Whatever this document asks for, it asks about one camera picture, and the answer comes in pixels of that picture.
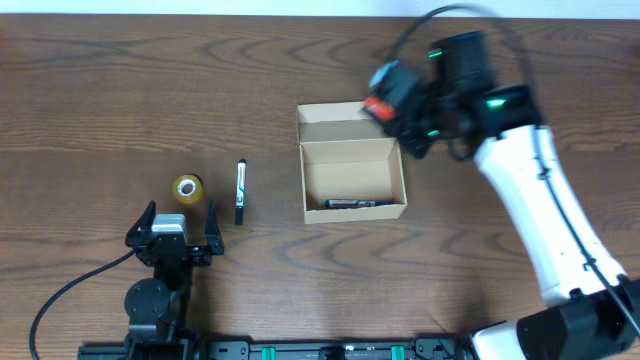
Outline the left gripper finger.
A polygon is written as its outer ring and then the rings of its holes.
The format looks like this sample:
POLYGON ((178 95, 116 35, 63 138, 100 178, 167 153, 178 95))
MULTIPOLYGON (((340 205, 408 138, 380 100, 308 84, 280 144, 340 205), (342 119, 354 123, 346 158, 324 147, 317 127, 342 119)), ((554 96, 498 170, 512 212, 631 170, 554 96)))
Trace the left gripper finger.
POLYGON ((155 217, 156 202, 150 201, 143 214, 127 232, 125 237, 125 245, 127 247, 138 247, 144 233, 151 230, 155 217))
POLYGON ((216 220, 215 210, 215 202, 211 200, 207 208, 204 238, 212 255, 223 255, 225 246, 216 220))

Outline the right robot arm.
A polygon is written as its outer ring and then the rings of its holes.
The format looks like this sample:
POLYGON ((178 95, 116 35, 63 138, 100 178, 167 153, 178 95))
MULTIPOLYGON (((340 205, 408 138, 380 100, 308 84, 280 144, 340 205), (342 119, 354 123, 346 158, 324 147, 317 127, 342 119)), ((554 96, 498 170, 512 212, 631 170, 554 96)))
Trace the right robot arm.
POLYGON ((536 273, 545 309, 469 335, 476 359, 601 359, 639 337, 639 284, 590 225, 524 84, 501 87, 481 33, 435 42, 432 79, 389 60, 365 111, 417 158, 438 141, 463 145, 492 185, 536 273))

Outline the red stapler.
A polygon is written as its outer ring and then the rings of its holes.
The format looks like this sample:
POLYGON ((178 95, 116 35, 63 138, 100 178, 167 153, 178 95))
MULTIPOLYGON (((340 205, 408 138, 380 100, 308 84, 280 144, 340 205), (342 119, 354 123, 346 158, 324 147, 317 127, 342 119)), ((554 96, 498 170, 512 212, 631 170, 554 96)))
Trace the red stapler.
POLYGON ((367 97, 363 102, 363 110, 382 123, 391 122, 396 115, 394 107, 377 96, 367 97))

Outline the blue whiteboard marker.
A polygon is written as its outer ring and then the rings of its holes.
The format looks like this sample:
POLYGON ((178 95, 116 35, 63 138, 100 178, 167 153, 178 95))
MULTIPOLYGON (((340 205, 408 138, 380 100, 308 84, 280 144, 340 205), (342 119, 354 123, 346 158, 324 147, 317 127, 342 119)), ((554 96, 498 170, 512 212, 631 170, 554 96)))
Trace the blue whiteboard marker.
POLYGON ((391 201, 357 200, 357 199, 328 199, 325 201, 327 209, 357 209, 393 205, 391 201))

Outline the green black whiteboard marker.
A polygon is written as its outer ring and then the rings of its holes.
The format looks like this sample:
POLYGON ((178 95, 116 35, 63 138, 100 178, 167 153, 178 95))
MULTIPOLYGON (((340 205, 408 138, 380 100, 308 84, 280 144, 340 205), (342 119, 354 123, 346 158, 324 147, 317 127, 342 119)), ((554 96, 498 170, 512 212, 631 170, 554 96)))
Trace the green black whiteboard marker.
POLYGON ((235 199, 235 224, 243 224, 245 190, 246 190, 247 162, 240 159, 237 164, 236 199, 235 199))

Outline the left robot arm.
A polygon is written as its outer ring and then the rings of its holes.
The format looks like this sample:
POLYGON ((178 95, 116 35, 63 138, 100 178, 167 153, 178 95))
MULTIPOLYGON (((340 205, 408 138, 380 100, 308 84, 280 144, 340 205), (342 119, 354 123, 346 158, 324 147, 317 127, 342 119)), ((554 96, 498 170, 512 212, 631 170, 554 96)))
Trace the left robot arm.
POLYGON ((129 316, 125 338, 126 359, 206 359, 207 346, 200 335, 187 328, 193 269, 208 267, 212 258, 224 253, 210 202, 203 245, 189 245, 186 217, 158 214, 150 202, 127 232, 125 245, 153 276, 136 282, 128 290, 124 308, 129 316))

